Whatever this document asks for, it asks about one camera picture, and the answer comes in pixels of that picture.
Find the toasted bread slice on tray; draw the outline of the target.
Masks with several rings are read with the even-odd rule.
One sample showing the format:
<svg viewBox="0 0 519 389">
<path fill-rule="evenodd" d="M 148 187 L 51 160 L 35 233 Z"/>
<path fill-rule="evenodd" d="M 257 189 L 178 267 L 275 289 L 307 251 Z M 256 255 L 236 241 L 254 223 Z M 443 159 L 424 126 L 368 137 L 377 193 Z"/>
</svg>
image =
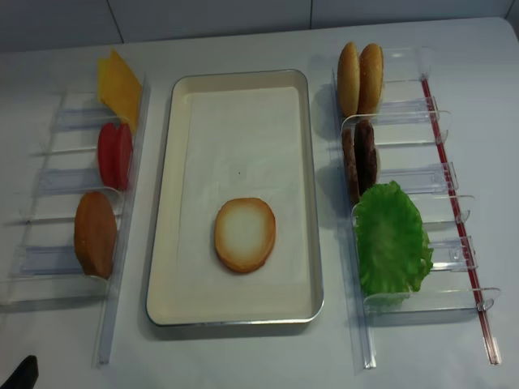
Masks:
<svg viewBox="0 0 519 389">
<path fill-rule="evenodd" d="M 214 245 L 218 258 L 231 271 L 258 270 L 266 263 L 275 240 L 276 218 L 261 199 L 231 199 L 217 213 Z"/>
</svg>

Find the left brown meat patty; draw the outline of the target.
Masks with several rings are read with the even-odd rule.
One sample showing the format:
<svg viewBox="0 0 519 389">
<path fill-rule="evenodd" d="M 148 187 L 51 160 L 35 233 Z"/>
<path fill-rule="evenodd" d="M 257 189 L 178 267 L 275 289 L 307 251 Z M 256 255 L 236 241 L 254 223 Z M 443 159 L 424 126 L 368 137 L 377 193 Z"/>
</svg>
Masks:
<svg viewBox="0 0 519 389">
<path fill-rule="evenodd" d="M 350 202 L 354 206 L 358 203 L 360 194 L 351 129 L 344 129 L 342 131 L 341 142 L 344 155 L 345 174 L 350 193 Z"/>
</svg>

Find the brown meat patty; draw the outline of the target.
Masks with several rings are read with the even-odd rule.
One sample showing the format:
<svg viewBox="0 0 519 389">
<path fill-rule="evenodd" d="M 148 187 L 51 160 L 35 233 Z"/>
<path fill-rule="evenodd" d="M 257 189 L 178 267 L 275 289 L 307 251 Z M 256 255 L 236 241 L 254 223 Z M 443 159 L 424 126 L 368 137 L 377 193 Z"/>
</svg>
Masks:
<svg viewBox="0 0 519 389">
<path fill-rule="evenodd" d="M 379 164 L 373 127 L 366 119 L 355 126 L 354 154 L 359 194 L 363 195 L 367 189 L 376 184 Z"/>
<path fill-rule="evenodd" d="M 350 202 L 354 206 L 358 203 L 360 194 L 351 129 L 344 129 L 342 131 L 341 142 L 344 155 L 345 174 L 350 193 Z"/>
</svg>

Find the right brown meat patty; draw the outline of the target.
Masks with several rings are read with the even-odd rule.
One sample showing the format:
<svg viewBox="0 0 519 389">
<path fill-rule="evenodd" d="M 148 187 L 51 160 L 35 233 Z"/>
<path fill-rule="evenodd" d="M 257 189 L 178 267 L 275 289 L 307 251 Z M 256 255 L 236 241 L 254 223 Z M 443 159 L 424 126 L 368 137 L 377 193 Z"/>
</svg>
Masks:
<svg viewBox="0 0 519 389">
<path fill-rule="evenodd" d="M 359 194 L 363 195 L 367 189 L 376 184 L 379 164 L 373 127 L 366 119 L 355 126 L 354 154 Z"/>
</svg>

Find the right red tomato slice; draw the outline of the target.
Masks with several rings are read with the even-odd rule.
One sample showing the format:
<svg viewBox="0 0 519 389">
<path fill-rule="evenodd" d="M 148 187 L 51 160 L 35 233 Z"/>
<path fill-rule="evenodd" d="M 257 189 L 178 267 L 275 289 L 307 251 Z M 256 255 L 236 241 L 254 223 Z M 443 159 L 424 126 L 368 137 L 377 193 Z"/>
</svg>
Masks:
<svg viewBox="0 0 519 389">
<path fill-rule="evenodd" d="M 128 124 L 123 123 L 119 128 L 115 141 L 114 163 L 119 190 L 128 186 L 128 171 L 133 152 L 132 134 Z"/>
</svg>

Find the red tomato slice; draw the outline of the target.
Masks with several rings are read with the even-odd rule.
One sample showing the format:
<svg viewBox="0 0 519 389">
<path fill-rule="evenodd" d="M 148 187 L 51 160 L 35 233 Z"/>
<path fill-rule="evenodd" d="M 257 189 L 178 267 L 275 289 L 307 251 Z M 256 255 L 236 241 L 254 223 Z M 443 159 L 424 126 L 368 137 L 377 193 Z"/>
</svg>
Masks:
<svg viewBox="0 0 519 389">
<path fill-rule="evenodd" d="M 114 163 L 114 145 L 117 128 L 112 122 L 103 125 L 97 142 L 97 160 L 101 180 L 105 186 L 118 187 Z"/>
<path fill-rule="evenodd" d="M 133 152 L 132 134 L 128 124 L 123 123 L 119 128 L 115 141 L 114 163 L 119 190 L 128 186 L 128 171 Z"/>
</svg>

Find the green lettuce leaf in rack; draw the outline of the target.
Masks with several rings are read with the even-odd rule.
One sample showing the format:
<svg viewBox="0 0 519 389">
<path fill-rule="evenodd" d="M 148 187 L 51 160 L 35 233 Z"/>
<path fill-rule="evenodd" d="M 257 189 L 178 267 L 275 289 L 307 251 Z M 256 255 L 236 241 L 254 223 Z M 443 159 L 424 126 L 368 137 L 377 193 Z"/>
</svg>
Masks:
<svg viewBox="0 0 519 389">
<path fill-rule="evenodd" d="M 395 181 L 375 184 L 363 193 L 354 216 L 364 295 L 419 291 L 434 250 L 407 193 Z"/>
</svg>

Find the left red tomato slice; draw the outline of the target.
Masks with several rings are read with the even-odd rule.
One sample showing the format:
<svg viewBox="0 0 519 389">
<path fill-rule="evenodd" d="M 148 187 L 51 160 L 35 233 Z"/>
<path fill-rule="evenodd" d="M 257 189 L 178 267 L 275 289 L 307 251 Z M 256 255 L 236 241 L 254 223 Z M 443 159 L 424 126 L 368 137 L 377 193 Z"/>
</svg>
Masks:
<svg viewBox="0 0 519 389">
<path fill-rule="evenodd" d="M 114 145 L 117 128 L 112 122 L 103 125 L 97 142 L 97 160 L 101 180 L 105 186 L 118 187 L 114 163 Z"/>
</svg>

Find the front orange cheese slice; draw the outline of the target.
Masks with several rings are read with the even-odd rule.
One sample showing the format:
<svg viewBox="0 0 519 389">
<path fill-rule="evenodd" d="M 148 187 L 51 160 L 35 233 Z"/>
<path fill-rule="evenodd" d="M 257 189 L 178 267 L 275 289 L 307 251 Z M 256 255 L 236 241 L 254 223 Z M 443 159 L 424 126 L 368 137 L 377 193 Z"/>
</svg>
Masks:
<svg viewBox="0 0 519 389">
<path fill-rule="evenodd" d="M 128 124 L 134 134 L 137 130 L 139 118 L 142 85 L 117 51 L 112 49 L 108 59 L 107 107 L 114 112 L 121 122 Z"/>
</svg>

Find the back yellow cheese slice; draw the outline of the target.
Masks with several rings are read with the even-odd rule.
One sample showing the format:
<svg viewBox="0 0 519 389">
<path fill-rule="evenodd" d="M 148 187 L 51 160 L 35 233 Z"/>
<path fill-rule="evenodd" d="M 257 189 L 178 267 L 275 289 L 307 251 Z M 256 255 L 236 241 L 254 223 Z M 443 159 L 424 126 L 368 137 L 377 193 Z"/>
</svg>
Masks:
<svg viewBox="0 0 519 389">
<path fill-rule="evenodd" d="M 109 59 L 101 58 L 97 62 L 97 99 L 103 104 L 108 105 L 106 97 L 109 90 Z"/>
</svg>

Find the cream metal tray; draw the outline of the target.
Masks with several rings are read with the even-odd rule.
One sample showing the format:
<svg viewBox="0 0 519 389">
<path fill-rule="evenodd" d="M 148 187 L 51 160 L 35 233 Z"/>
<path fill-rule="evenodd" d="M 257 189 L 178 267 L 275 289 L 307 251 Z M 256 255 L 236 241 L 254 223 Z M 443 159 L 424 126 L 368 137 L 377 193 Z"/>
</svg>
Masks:
<svg viewBox="0 0 519 389">
<path fill-rule="evenodd" d="M 178 270 L 182 189 L 195 93 L 295 88 L 299 98 L 306 199 L 308 268 L 289 284 L 201 284 Z M 324 303 L 319 224 L 315 199 L 310 103 L 306 76 L 297 70 L 259 71 L 181 78 L 173 87 L 146 299 L 158 326 L 308 323 Z"/>
</svg>

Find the white paper tray liner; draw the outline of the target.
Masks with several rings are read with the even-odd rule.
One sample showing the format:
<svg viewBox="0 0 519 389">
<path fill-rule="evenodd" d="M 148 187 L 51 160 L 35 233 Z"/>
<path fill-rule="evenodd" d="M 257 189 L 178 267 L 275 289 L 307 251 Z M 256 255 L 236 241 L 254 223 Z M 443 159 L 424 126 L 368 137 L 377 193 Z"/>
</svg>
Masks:
<svg viewBox="0 0 519 389">
<path fill-rule="evenodd" d="M 299 98 L 295 88 L 195 93 L 182 189 L 178 270 L 201 284 L 289 284 L 308 268 Z M 277 237 L 258 271 L 237 275 L 218 260 L 214 220 L 236 198 L 272 209 Z"/>
</svg>

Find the left sesame bun top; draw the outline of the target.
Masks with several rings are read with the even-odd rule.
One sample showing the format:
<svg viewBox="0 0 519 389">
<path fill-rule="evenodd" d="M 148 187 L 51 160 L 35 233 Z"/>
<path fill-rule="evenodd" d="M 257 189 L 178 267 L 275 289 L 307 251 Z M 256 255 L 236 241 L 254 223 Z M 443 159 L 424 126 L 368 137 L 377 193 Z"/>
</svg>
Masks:
<svg viewBox="0 0 519 389">
<path fill-rule="evenodd" d="M 341 112 L 345 118 L 357 113 L 359 90 L 358 51 L 356 44 L 350 41 L 341 51 L 337 69 L 337 94 Z"/>
</svg>

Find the sesame bun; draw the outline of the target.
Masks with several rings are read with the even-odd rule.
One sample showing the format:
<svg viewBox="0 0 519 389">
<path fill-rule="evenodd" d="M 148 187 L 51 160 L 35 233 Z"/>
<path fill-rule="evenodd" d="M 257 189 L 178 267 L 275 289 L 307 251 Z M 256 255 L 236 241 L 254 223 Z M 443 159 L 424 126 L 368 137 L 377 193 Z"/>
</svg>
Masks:
<svg viewBox="0 0 519 389">
<path fill-rule="evenodd" d="M 341 51 L 337 69 L 337 94 L 341 112 L 345 118 L 357 113 L 359 90 L 358 51 L 356 44 L 350 41 Z"/>
<path fill-rule="evenodd" d="M 376 43 L 367 45 L 360 54 L 360 89 L 358 113 L 374 113 L 380 102 L 384 77 L 384 55 Z"/>
</svg>

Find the right clear acrylic rack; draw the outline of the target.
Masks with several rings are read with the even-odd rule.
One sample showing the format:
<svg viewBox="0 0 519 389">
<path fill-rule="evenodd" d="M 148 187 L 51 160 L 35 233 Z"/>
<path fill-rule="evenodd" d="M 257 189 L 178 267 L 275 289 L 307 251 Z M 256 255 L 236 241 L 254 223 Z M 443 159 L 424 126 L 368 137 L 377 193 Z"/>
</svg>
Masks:
<svg viewBox="0 0 519 389">
<path fill-rule="evenodd" d="M 362 367 L 375 367 L 373 329 L 382 326 L 449 323 L 478 318 L 478 310 L 470 285 L 464 251 L 472 248 L 475 267 L 478 262 L 474 243 L 466 227 L 474 197 L 461 194 L 453 162 L 441 163 L 431 115 L 440 115 L 441 135 L 446 143 L 451 126 L 451 114 L 440 109 L 431 92 L 431 50 L 427 47 L 384 49 L 384 77 L 380 102 L 374 113 L 345 118 L 337 94 L 337 66 L 332 70 L 332 95 L 335 100 L 337 141 L 335 151 L 343 161 L 341 133 L 351 129 L 354 143 L 355 126 L 366 119 L 374 131 L 378 154 L 376 184 L 395 181 L 407 193 L 419 210 L 423 228 L 430 240 L 432 269 L 417 292 L 379 293 L 365 296 L 359 280 L 357 239 L 354 231 L 356 205 L 350 193 L 343 165 L 342 195 L 345 200 L 345 220 L 339 232 L 345 241 L 347 254 L 343 271 L 345 293 L 354 350 L 359 353 Z M 453 175 L 453 185 L 461 205 L 467 237 L 459 237 L 448 190 L 452 185 L 444 174 Z M 500 296 L 498 288 L 484 287 L 483 300 L 490 308 Z"/>
</svg>

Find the clear acrylic rack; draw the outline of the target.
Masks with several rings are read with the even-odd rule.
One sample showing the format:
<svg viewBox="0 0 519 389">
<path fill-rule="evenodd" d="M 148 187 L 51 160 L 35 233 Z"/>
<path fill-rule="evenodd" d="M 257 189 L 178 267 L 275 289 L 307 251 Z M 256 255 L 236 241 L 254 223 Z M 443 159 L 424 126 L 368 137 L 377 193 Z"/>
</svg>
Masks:
<svg viewBox="0 0 519 389">
<path fill-rule="evenodd" d="M 350 193 L 343 165 L 342 195 L 345 200 L 345 220 L 339 232 L 345 241 L 347 254 L 343 271 L 345 293 L 354 350 L 359 353 L 362 367 L 375 367 L 373 329 L 382 326 L 449 323 L 478 318 L 478 310 L 470 285 L 464 251 L 472 248 L 475 267 L 478 262 L 474 243 L 466 227 L 474 197 L 461 194 L 453 162 L 441 163 L 431 115 L 440 115 L 441 135 L 446 143 L 451 126 L 451 114 L 440 109 L 431 92 L 431 50 L 427 47 L 384 49 L 384 77 L 380 102 L 374 113 L 345 118 L 337 94 L 337 66 L 332 70 L 332 95 L 335 100 L 337 141 L 335 151 L 343 161 L 341 133 L 351 129 L 354 143 L 355 126 L 366 119 L 374 131 L 378 154 L 376 184 L 395 181 L 407 193 L 419 210 L 423 228 L 430 240 L 432 269 L 417 292 L 379 293 L 365 296 L 359 280 L 357 239 L 354 231 L 356 205 Z M 453 185 L 461 205 L 467 237 L 459 237 L 448 190 L 452 185 L 444 174 L 453 175 Z M 490 308 L 500 296 L 498 288 L 484 287 L 483 300 Z"/>
<path fill-rule="evenodd" d="M 30 205 L 17 219 L 24 227 L 24 235 L 15 250 L 9 272 L 1 279 L 2 308 L 47 309 L 102 301 L 104 311 L 97 345 L 99 365 L 109 363 L 112 350 L 150 92 L 149 84 L 144 82 L 125 190 L 105 186 L 94 165 L 82 169 L 49 167 L 49 159 L 53 156 L 77 158 L 96 151 L 94 138 L 104 124 L 122 125 L 116 115 L 96 102 L 92 93 L 62 95 L 50 127 L 50 140 L 42 148 L 44 161 L 35 176 Z M 80 198 L 90 192 L 100 192 L 110 201 L 118 226 L 114 269 L 107 279 L 84 274 L 72 242 L 71 226 L 77 205 Z"/>
</svg>

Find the brown bun slice left rack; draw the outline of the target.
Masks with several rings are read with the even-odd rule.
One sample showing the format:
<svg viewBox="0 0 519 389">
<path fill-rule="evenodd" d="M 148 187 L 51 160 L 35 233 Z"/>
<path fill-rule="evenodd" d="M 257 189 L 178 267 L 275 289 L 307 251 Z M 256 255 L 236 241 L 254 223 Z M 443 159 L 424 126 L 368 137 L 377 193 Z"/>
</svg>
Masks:
<svg viewBox="0 0 519 389">
<path fill-rule="evenodd" d="M 85 275 L 108 280 L 114 268 L 117 225 L 108 198 L 98 191 L 86 193 L 76 209 L 74 249 Z"/>
</svg>

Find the right sesame bun top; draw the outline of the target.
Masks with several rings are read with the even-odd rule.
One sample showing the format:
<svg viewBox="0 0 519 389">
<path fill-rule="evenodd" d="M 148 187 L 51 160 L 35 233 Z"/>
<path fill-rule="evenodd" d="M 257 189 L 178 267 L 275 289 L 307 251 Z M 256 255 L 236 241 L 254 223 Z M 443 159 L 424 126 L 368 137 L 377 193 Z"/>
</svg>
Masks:
<svg viewBox="0 0 519 389">
<path fill-rule="evenodd" d="M 376 43 L 367 45 L 360 54 L 360 89 L 358 113 L 374 113 L 380 102 L 384 77 L 384 55 Z"/>
</svg>

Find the left clear acrylic rack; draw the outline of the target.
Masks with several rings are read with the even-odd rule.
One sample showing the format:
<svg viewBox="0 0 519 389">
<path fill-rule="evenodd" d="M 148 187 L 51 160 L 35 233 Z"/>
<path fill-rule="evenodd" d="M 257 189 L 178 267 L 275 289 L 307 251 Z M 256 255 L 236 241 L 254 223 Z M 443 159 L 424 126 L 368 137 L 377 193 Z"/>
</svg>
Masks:
<svg viewBox="0 0 519 389">
<path fill-rule="evenodd" d="M 96 102 L 92 93 L 62 95 L 50 127 L 50 140 L 42 148 L 44 161 L 35 176 L 30 205 L 17 219 L 24 227 L 24 235 L 15 250 L 9 272 L 1 279 L 2 308 L 47 309 L 102 301 L 104 311 L 97 345 L 99 365 L 109 363 L 112 350 L 150 92 L 149 84 L 144 82 L 125 190 L 105 186 L 94 165 L 82 169 L 49 167 L 49 159 L 53 156 L 77 158 L 96 151 L 94 138 L 104 124 L 122 125 L 116 115 Z M 80 198 L 90 192 L 100 192 L 110 201 L 118 226 L 114 269 L 107 279 L 84 274 L 72 242 L 71 226 L 77 205 Z"/>
</svg>

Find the black object bottom left corner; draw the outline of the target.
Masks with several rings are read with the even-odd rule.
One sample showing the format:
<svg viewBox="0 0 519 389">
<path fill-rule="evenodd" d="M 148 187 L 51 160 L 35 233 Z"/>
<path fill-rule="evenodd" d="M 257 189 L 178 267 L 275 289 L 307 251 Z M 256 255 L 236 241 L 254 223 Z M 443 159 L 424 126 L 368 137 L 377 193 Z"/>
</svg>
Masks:
<svg viewBox="0 0 519 389">
<path fill-rule="evenodd" d="M 37 357 L 29 355 L 17 366 L 1 389 L 33 389 L 39 377 Z"/>
</svg>

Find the red rail strip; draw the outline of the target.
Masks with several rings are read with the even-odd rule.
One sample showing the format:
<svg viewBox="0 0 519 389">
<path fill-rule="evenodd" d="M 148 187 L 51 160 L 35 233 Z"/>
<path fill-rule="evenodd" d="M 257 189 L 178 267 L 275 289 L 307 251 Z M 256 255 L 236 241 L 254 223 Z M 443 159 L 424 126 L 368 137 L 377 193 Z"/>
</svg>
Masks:
<svg viewBox="0 0 519 389">
<path fill-rule="evenodd" d="M 444 148 L 444 141 L 440 131 L 440 115 L 438 113 L 433 113 L 431 115 L 431 125 L 435 136 L 440 162 L 448 163 L 448 157 Z M 456 189 L 453 185 L 453 175 L 451 173 L 445 173 L 444 176 L 447 182 L 452 185 L 452 188 L 448 190 L 448 195 L 450 197 L 453 215 L 455 216 L 458 235 L 459 237 L 467 237 L 468 234 L 465 229 L 465 222 L 461 218 L 460 200 L 457 196 Z M 488 307 L 485 306 L 485 302 L 483 300 L 483 289 L 481 288 L 481 285 L 479 283 L 478 273 L 475 267 L 474 255 L 470 252 L 471 248 L 472 246 L 471 244 L 469 244 L 469 248 L 464 251 L 463 255 L 465 258 L 465 264 L 468 268 L 467 271 L 470 279 L 470 285 L 473 290 L 474 301 L 476 303 L 476 308 L 478 310 L 478 318 L 483 333 L 483 340 L 487 352 L 487 357 L 491 365 L 498 365 L 501 363 L 500 353 L 496 340 L 491 331 L 490 321 L 487 317 Z"/>
</svg>

